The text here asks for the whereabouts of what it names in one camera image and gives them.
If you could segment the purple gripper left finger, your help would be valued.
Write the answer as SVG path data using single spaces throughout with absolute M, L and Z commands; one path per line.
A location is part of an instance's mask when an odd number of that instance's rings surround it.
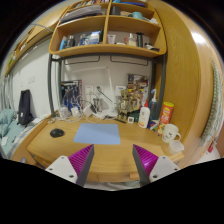
M 58 157 L 46 171 L 81 187 L 85 185 L 89 169 L 94 157 L 94 145 L 91 144 L 78 150 L 69 157 Z

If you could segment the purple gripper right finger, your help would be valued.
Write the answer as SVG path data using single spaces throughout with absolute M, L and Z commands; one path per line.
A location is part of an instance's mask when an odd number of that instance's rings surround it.
M 148 185 L 180 170 L 167 156 L 158 157 L 138 145 L 133 145 L 132 154 L 141 186 Z

